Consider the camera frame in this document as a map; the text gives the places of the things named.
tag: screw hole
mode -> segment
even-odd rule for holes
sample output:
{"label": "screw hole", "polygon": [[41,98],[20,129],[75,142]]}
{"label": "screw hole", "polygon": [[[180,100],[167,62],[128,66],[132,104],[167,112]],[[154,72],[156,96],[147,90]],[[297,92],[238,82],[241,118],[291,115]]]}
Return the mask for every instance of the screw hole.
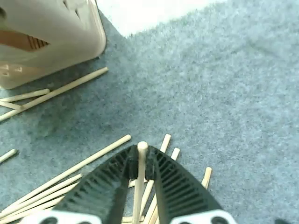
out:
{"label": "screw hole", "polygon": [[222,217],[214,217],[212,219],[212,224],[228,224],[228,222]]}
{"label": "screw hole", "polygon": [[43,220],[40,224],[57,224],[58,220],[55,217],[49,217]]}
{"label": "screw hole", "polygon": [[6,12],[3,8],[0,7],[0,21],[6,19]]}

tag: beige plastic container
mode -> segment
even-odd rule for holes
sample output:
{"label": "beige plastic container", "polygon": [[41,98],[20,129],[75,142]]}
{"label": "beige plastic container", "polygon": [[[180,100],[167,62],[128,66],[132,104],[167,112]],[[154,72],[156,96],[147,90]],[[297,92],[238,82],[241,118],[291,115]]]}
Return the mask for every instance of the beige plastic container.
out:
{"label": "beige plastic container", "polygon": [[16,86],[99,56],[95,0],[0,0],[0,86]]}

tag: ribbed gripper pad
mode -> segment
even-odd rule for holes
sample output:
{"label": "ribbed gripper pad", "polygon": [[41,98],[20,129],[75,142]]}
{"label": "ribbed gripper pad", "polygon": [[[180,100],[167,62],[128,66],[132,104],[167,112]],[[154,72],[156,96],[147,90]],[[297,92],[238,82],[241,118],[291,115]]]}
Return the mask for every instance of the ribbed gripper pad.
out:
{"label": "ribbed gripper pad", "polygon": [[133,145],[82,178],[54,209],[96,215],[103,224],[119,224],[129,179],[137,174],[138,151]]}
{"label": "ribbed gripper pad", "polygon": [[146,178],[155,180],[161,224],[175,217],[221,209],[195,177],[156,148],[148,151],[146,171]]}

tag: blue carpet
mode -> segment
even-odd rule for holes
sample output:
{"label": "blue carpet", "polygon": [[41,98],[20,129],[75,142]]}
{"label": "blue carpet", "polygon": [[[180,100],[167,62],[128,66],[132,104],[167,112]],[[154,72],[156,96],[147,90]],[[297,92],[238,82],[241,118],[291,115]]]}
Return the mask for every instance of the blue carpet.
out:
{"label": "blue carpet", "polygon": [[210,192],[239,223],[298,221],[298,9],[295,0],[228,1],[128,39],[102,15],[99,59],[0,91],[56,89],[110,68],[0,124],[0,154],[20,151],[0,166],[0,209],[125,134],[131,142],[115,152],[141,140],[160,147],[170,133],[168,154],[179,147],[199,180],[213,167]]}

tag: wooden dowel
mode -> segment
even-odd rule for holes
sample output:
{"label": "wooden dowel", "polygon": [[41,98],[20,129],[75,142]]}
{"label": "wooden dowel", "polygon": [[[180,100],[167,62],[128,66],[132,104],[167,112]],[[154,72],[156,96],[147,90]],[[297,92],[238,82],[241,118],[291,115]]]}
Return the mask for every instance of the wooden dowel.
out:
{"label": "wooden dowel", "polygon": [[29,210],[31,208],[34,208],[42,203],[45,203],[47,201],[50,201],[58,196],[61,196],[61,195],[64,195],[66,194],[67,192],[69,192],[70,190],[72,190],[78,183],[74,183],[66,188],[63,188],[61,190],[58,190],[46,197],[43,197],[35,202],[31,202],[30,199],[28,201],[25,201],[19,205],[16,205],[14,206],[13,208],[7,210],[7,211],[4,211],[2,213],[0,213],[0,219],[3,218],[3,217],[6,217],[6,216],[14,216],[16,214],[19,214],[23,211],[26,211],[26,210]]}
{"label": "wooden dowel", "polygon": [[[172,152],[172,155],[171,155],[171,158],[172,158],[173,160],[177,160],[179,151],[180,151],[179,148],[174,148],[174,150],[173,150],[173,152]],[[150,203],[148,212],[147,212],[146,215],[145,215],[143,224],[149,224],[149,223],[150,223],[150,219],[152,218],[152,216],[153,216],[153,214],[154,214],[154,211],[155,211],[155,209],[156,209],[156,206],[157,206],[157,196],[154,195],[154,198],[153,198],[152,202]]]}
{"label": "wooden dowel", "polygon": [[55,96],[57,96],[57,95],[59,95],[61,93],[64,93],[64,92],[66,92],[66,91],[68,91],[68,90],[70,90],[72,88],[75,88],[78,85],[86,83],[87,81],[89,81],[89,80],[91,80],[93,78],[96,78],[97,76],[102,75],[103,73],[105,73],[107,71],[108,71],[107,67],[106,68],[102,68],[102,69],[97,70],[97,71],[94,71],[94,72],[92,72],[92,73],[90,73],[90,74],[88,74],[88,75],[86,75],[86,76],[84,76],[82,78],[77,79],[74,82],[71,82],[71,83],[69,83],[69,84],[67,84],[67,85],[65,85],[63,87],[60,87],[59,89],[56,89],[56,90],[54,90],[54,91],[52,91],[52,92],[50,92],[50,93],[48,93],[46,95],[43,95],[43,96],[41,96],[41,97],[39,97],[37,99],[34,99],[34,100],[30,101],[29,103],[24,104],[23,105],[23,109],[21,109],[21,110],[12,110],[10,112],[7,112],[7,113],[1,115],[0,116],[0,122],[6,120],[6,119],[8,119],[8,118],[10,118],[10,117],[12,117],[12,116],[14,116],[16,114],[19,114],[19,113],[21,113],[21,112],[23,112],[23,111],[25,111],[25,110],[33,107],[33,106],[36,106],[36,105],[38,105],[38,104],[40,104],[40,103],[42,103],[42,102],[44,102],[44,101],[46,101],[48,99],[51,99],[51,98],[53,98],[53,97],[55,97]]}
{"label": "wooden dowel", "polygon": [[[168,147],[168,144],[170,142],[170,139],[171,139],[171,135],[170,134],[166,134],[164,139],[163,139],[163,142],[161,144],[161,147],[160,147],[160,151],[165,153],[166,152],[166,149]],[[140,216],[142,215],[143,213],[143,210],[145,208],[145,205],[146,205],[146,202],[148,201],[149,199],[149,196],[150,196],[150,192],[152,190],[154,186],[154,181],[153,180],[150,180],[147,185],[146,185],[146,188],[145,188],[145,191],[143,193],[143,196],[142,196],[142,201],[141,201],[141,209],[140,209]]]}
{"label": "wooden dowel", "polygon": [[150,223],[150,219],[151,219],[152,215],[154,214],[156,205],[157,205],[157,196],[154,195],[154,198],[153,198],[153,200],[151,201],[151,203],[149,205],[148,212],[146,213],[146,215],[144,217],[143,224],[149,224]]}
{"label": "wooden dowel", "polygon": [[33,209],[30,209],[30,210],[27,210],[25,212],[22,212],[22,213],[19,213],[15,216],[10,216],[10,217],[7,217],[7,218],[4,218],[2,220],[0,220],[0,224],[7,224],[7,223],[10,223],[10,222],[13,222],[15,220],[18,220],[20,218],[24,218],[26,216],[29,216],[37,211],[41,211],[41,210],[44,210],[44,209],[47,209],[49,207],[52,207],[52,206],[55,206],[56,204],[58,204],[61,200],[63,199],[63,197],[59,197],[53,201],[49,201],[45,204],[42,204],[40,206],[37,206]]}
{"label": "wooden dowel", "polygon": [[135,185],[136,185],[136,180],[130,181],[128,188],[135,187]]}
{"label": "wooden dowel", "polygon": [[143,193],[143,180],[145,177],[145,162],[146,153],[148,151],[148,144],[145,141],[141,141],[137,145],[138,149],[138,177],[136,180],[134,191],[134,205],[133,205],[133,224],[138,224],[140,219],[141,200]]}
{"label": "wooden dowel", "polygon": [[17,105],[17,104],[12,104],[12,103],[9,103],[9,102],[3,102],[1,100],[0,100],[0,106],[4,106],[4,107],[14,109],[14,110],[18,110],[18,111],[23,109],[23,106],[20,106],[20,105]]}
{"label": "wooden dowel", "polygon": [[210,179],[212,174],[212,168],[207,167],[205,171],[204,178],[202,179],[201,185],[204,186],[206,189],[209,187]]}
{"label": "wooden dowel", "polygon": [[4,162],[5,160],[9,159],[10,157],[12,157],[14,154],[16,154],[18,152],[18,150],[16,149],[12,149],[9,152],[5,153],[3,156],[0,157],[0,164],[2,162]]}
{"label": "wooden dowel", "polygon": [[[144,220],[144,216],[141,216],[139,222],[142,222],[143,220]],[[121,220],[122,223],[131,223],[132,221],[133,221],[133,216],[123,217]]]}
{"label": "wooden dowel", "polygon": [[5,209],[0,213],[0,216],[1,216],[3,213],[7,213],[7,212],[9,212],[10,210],[13,210],[13,212],[15,212],[15,211],[17,211],[17,210],[19,210],[19,209],[21,209],[21,208],[24,208],[24,207],[26,207],[26,206],[28,206],[28,205],[30,205],[30,204],[32,204],[32,203],[34,203],[34,202],[36,202],[36,201],[42,199],[42,198],[44,198],[44,197],[46,197],[46,196],[48,196],[48,195],[50,195],[50,194],[52,194],[52,193],[54,193],[54,192],[56,192],[56,191],[62,189],[62,188],[64,188],[65,186],[68,186],[69,184],[73,183],[74,181],[80,179],[81,177],[82,177],[82,174],[78,174],[78,175],[76,175],[76,176],[73,176],[73,177],[71,177],[71,178],[69,178],[69,179],[67,179],[67,180],[65,180],[65,181],[63,181],[63,182],[61,182],[61,183],[55,185],[54,187],[52,187],[52,188],[50,188],[50,189],[48,189],[48,190],[45,190],[44,192],[42,192],[42,193],[40,193],[40,194],[38,194],[38,195],[32,197],[31,199],[28,199],[27,201],[24,201],[24,202],[22,202],[22,203],[20,203],[20,204],[16,204],[16,205],[14,205],[14,206],[13,206],[13,205],[10,205],[10,206],[8,206],[7,208],[5,208]]}
{"label": "wooden dowel", "polygon": [[22,99],[28,99],[28,98],[32,98],[32,97],[38,97],[38,96],[46,95],[49,92],[50,92],[49,89],[43,89],[43,90],[38,90],[38,91],[34,91],[34,92],[28,92],[28,93],[24,93],[24,94],[12,96],[12,97],[2,98],[2,99],[0,99],[0,101],[3,101],[3,102],[14,102],[14,101],[22,100]]}
{"label": "wooden dowel", "polygon": [[16,204],[20,204],[33,196],[37,195],[38,193],[44,191],[48,187],[52,186],[53,184],[57,183],[58,181],[64,179],[68,175],[76,172],[77,170],[81,169],[83,166],[95,161],[96,159],[100,158],[101,156],[105,155],[106,153],[110,152],[111,150],[117,148],[118,146],[124,144],[125,142],[129,141],[131,139],[131,135],[127,134],[126,136],[122,137],[121,139],[118,139],[116,142],[112,143],[111,145],[103,148],[102,150],[98,151],[97,153],[93,154],[92,156],[88,157],[87,159],[83,160],[82,162],[78,163],[77,165],[73,166],[72,168],[64,171],[63,173],[59,174],[58,176],[54,177],[53,179],[49,180],[42,186],[36,188],[35,190],[31,191],[29,194],[25,195],[24,197],[20,198],[16,202],[12,203],[10,206],[8,206],[6,209],[15,206]]}
{"label": "wooden dowel", "polygon": [[158,220],[158,206],[156,205],[155,210],[149,220],[149,224],[155,224]]}

